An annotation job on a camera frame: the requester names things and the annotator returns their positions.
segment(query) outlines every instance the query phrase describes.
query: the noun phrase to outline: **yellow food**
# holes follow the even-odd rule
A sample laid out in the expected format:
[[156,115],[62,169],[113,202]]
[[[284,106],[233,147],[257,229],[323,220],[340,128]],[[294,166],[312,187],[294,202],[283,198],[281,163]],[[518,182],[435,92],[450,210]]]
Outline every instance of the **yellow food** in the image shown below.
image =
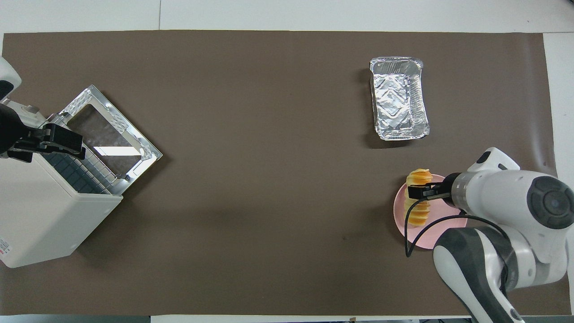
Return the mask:
[[[406,185],[424,185],[432,182],[432,174],[429,170],[424,170],[419,168],[410,172],[409,176],[406,177]],[[417,200],[409,198],[408,190],[405,190],[405,214],[409,210],[410,206]],[[417,204],[409,215],[409,224],[414,226],[425,225],[426,219],[429,217],[430,204],[428,201],[421,202]]]

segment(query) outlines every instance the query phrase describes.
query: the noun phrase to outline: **aluminum foil tray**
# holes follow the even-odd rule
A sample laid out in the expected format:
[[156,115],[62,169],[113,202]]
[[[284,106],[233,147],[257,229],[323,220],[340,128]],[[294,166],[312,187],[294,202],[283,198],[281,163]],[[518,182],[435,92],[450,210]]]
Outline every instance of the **aluminum foil tray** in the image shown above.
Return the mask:
[[429,134],[422,101],[422,61],[412,57],[371,60],[375,131],[383,140],[420,139]]
[[83,136],[84,160],[45,156],[80,193],[122,193],[163,154],[95,87],[48,118]]

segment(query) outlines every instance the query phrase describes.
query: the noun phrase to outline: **brown paper surface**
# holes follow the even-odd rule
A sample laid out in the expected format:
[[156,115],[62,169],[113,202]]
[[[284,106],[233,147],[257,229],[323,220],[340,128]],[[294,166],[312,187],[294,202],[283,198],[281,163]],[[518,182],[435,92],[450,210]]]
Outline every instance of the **brown paper surface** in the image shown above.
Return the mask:
[[[466,314],[392,214],[412,170],[488,147],[555,174],[541,34],[6,34],[48,116],[90,84],[164,154],[69,257],[0,267],[0,314]],[[381,141],[369,61],[424,62],[430,135]],[[510,292],[569,314],[566,278]]]

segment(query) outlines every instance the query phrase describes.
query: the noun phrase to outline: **pink plate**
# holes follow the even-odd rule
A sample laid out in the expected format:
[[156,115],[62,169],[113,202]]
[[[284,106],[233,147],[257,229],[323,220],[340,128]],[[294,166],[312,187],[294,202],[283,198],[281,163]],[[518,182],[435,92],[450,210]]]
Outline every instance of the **pink plate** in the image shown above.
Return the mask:
[[[442,182],[444,177],[440,175],[432,175],[433,182]],[[398,230],[401,234],[405,235],[405,189],[406,184],[403,184],[401,188],[398,190],[397,196],[395,197],[394,201],[394,217],[395,223],[397,224]],[[430,203],[430,212],[429,218],[426,221],[425,225],[421,226],[414,226],[408,225],[407,230],[409,233],[409,242],[413,242],[414,238],[418,235],[419,232],[428,224],[433,222],[434,220],[438,220],[443,217],[447,216],[454,216],[459,214],[459,210],[455,209],[454,207],[448,206],[442,199],[434,199],[429,201]],[[467,219],[465,218],[458,218],[458,219],[450,219],[432,226],[432,228],[428,229],[420,239],[418,239],[417,247],[425,248],[425,249],[432,249],[435,247],[436,240],[439,239],[440,235],[443,234],[448,228],[463,228],[466,226]]]

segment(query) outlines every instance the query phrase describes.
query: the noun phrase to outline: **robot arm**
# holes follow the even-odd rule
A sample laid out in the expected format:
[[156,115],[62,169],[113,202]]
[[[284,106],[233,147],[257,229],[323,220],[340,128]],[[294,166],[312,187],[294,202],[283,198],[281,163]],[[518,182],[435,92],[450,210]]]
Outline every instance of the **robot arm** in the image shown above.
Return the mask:
[[21,83],[22,79],[14,68],[4,58],[0,57],[0,102]]
[[442,183],[410,187],[409,196],[443,198],[507,235],[489,227],[449,229],[433,251],[442,280],[479,323],[521,322],[505,291],[552,283],[566,273],[572,190],[553,176],[520,170],[496,148]]
[[[449,229],[437,241],[433,258],[443,281],[478,322],[523,322],[503,293],[516,285],[518,262],[500,233],[488,227]],[[503,281],[505,270],[512,278]]]
[[82,136],[60,125],[38,122],[37,114],[7,96],[22,83],[14,68],[0,57],[0,157],[30,163],[37,153],[63,153],[84,159]]

